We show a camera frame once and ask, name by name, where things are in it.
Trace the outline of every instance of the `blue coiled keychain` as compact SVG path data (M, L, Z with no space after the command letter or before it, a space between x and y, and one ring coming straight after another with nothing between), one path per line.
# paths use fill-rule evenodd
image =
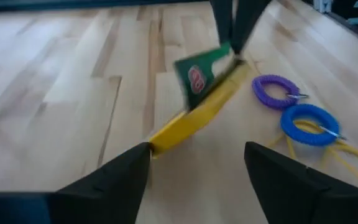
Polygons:
M294 124L294 120L309 118L320 124L324 131L321 134L307 133ZM290 107L282 114L281 128L290 138L311 146L326 146L335 142L339 135L339 123L327 111L310 104L299 104Z

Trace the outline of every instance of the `purple coiled keychain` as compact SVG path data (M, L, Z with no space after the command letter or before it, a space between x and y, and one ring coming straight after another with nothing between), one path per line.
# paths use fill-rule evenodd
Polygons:
M264 89L266 84L276 84L283 87L288 92L287 98L280 100L269 96ZM278 75L261 75L254 78L252 89L260 102L275 110L285 110L295 105L300 98L308 97L308 95L300 94L299 88L293 82Z

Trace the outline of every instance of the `yellow plastic strip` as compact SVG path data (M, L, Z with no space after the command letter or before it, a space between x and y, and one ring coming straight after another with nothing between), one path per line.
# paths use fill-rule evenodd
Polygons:
M240 88L250 70L246 63L238 66L197 108L189 113L180 113L154 134L150 138L154 146L154 157L206 126Z

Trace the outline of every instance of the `yellow string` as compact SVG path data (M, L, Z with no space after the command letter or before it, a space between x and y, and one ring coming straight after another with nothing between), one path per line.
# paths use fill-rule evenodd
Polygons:
M300 128L304 131L310 132L310 133L321 133L323 132L323 130L316 124L313 123L311 121L307 121L307 120L297 120L294 121L295 126L297 126L297 128ZM279 135L278 138L276 138L274 141L272 141L271 143L268 144L268 147L274 147L280 140L282 140L285 137L286 142L287 142L287 146L288 146L288 150L290 152L290 157L292 159L296 159L296 154L295 154L295 150L293 148L292 145L292 141L291 139L281 133L281 135ZM328 159L328 154L332 154L334 156L334 158L340 162L344 167L346 167L351 173L353 173L356 177L358 177L358 170L357 168L355 168L354 166L350 165L346 160L344 160L338 153L338 151L342 151L342 152L346 152L349 154L353 154L355 156L358 157L358 149L346 144L344 141L342 140L337 140L335 142L335 144L333 144L332 146L327 146L326 147L326 151L323 154L323 158L321 160L321 167L324 167L326 164L326 161Z

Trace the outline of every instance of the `green label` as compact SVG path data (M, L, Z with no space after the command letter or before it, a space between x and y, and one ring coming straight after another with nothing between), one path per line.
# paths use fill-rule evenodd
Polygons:
M196 108L202 102L214 83L213 63L229 55L230 49L230 44L226 43L220 48L177 60L174 63L190 110Z

